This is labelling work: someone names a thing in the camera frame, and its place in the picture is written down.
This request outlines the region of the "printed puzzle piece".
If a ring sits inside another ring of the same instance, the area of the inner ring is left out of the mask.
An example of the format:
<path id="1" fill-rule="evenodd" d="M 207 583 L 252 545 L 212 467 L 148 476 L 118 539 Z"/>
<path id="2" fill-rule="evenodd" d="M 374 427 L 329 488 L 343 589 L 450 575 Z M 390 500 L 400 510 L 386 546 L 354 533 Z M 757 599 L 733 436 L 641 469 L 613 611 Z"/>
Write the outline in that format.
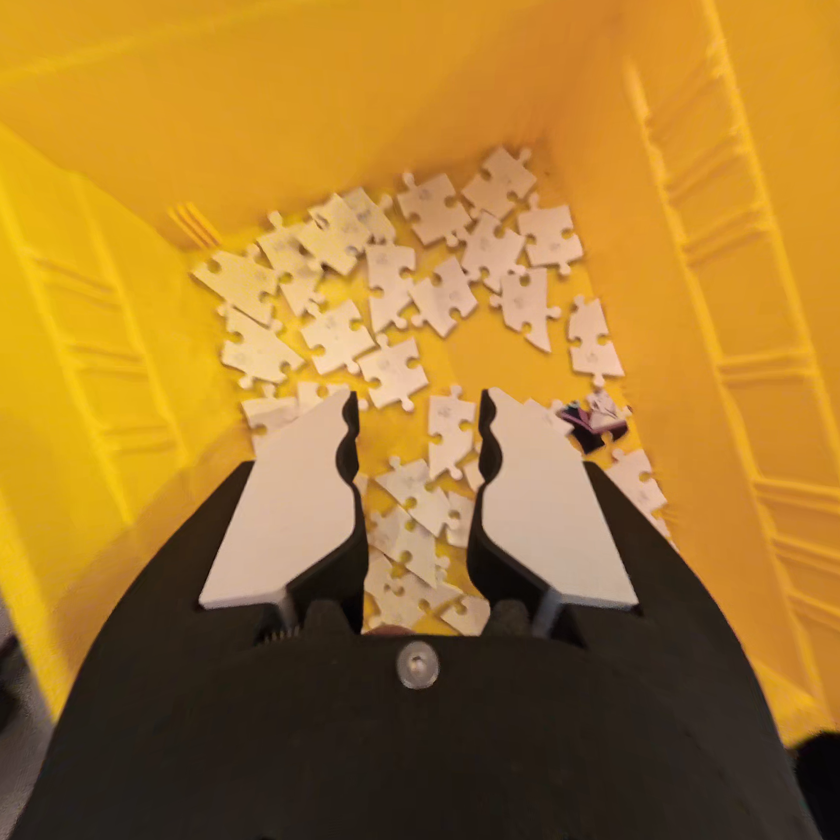
<path id="1" fill-rule="evenodd" d="M 618 405 L 606 389 L 598 388 L 583 402 L 558 404 L 553 413 L 571 426 L 570 434 L 583 455 L 591 455 L 605 446 L 605 437 L 615 444 L 627 436 L 633 411 Z"/>

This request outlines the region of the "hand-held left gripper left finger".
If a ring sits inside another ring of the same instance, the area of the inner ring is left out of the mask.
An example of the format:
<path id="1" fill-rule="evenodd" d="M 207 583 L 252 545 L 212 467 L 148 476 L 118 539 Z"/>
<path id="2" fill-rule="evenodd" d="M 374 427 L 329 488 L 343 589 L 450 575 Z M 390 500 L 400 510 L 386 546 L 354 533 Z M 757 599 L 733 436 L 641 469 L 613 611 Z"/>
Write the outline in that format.
<path id="1" fill-rule="evenodd" d="M 198 597 L 203 609 L 272 606 L 291 630 L 329 601 L 361 633 L 369 550 L 354 484 L 360 430 L 357 395 L 336 391 L 265 436 Z"/>

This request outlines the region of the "yellow plastic bin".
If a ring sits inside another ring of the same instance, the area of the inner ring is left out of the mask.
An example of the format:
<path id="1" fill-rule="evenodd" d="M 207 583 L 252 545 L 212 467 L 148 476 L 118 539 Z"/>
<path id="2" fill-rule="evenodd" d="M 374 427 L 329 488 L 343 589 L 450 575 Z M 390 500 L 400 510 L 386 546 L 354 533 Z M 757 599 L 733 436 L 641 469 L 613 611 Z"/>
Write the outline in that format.
<path id="1" fill-rule="evenodd" d="M 838 725 L 838 2 L 2 2 L 2 594 L 49 718 L 250 455 L 190 268 L 501 144 L 783 739 Z"/>

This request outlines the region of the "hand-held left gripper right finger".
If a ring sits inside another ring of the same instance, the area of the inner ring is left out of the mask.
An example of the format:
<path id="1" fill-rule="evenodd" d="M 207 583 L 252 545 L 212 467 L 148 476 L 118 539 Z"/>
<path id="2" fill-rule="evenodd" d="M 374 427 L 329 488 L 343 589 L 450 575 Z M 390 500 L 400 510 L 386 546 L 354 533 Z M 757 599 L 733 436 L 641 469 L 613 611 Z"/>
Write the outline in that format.
<path id="1" fill-rule="evenodd" d="M 490 606 L 521 603 L 532 636 L 555 635 L 569 606 L 637 608 L 587 465 L 547 412 L 491 387 L 479 433 L 467 564 Z"/>

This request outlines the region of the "pile of white puzzle pieces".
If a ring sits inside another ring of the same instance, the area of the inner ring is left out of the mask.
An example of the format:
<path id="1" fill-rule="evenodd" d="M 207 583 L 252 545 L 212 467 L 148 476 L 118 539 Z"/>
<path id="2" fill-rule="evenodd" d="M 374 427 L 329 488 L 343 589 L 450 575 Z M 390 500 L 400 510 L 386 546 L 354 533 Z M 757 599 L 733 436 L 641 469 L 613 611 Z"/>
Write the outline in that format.
<path id="1" fill-rule="evenodd" d="M 403 177 L 396 198 L 405 220 L 426 248 L 445 242 L 451 250 L 464 246 L 462 258 L 450 255 L 420 280 L 409 276 L 417 267 L 417 252 L 397 242 L 387 216 L 392 199 L 375 202 L 359 187 L 334 194 L 310 210 L 304 224 L 284 225 L 271 213 L 271 229 L 243 254 L 218 250 L 192 269 L 192 276 L 220 297 L 219 315 L 229 333 L 222 363 L 242 374 L 239 385 L 267 385 L 257 400 L 243 403 L 255 437 L 255 454 L 270 432 L 282 429 L 315 407 L 307 405 L 304 386 L 318 395 L 318 383 L 299 384 L 295 398 L 275 396 L 286 369 L 298 372 L 306 362 L 280 337 L 283 325 L 274 317 L 268 296 L 281 291 L 292 314 L 308 318 L 300 334 L 316 372 L 341 369 L 362 375 L 372 385 L 368 400 L 377 410 L 398 405 L 410 413 L 414 396 L 429 386 L 414 336 L 396 343 L 389 328 L 429 327 L 444 340 L 458 326 L 452 317 L 470 317 L 478 307 L 472 287 L 490 290 L 489 303 L 502 311 L 509 329 L 521 333 L 542 352 L 551 352 L 548 321 L 561 310 L 548 304 L 547 270 L 568 276 L 571 263 L 582 259 L 581 241 L 566 206 L 541 208 L 533 192 L 537 177 L 530 172 L 530 150 L 513 156 L 503 148 L 483 161 L 479 173 L 461 191 L 469 208 L 456 198 L 445 174 L 417 184 Z M 575 371 L 590 375 L 595 389 L 605 376 L 623 376 L 614 348 L 601 343 L 608 329 L 601 302 L 574 300 L 569 340 Z"/>

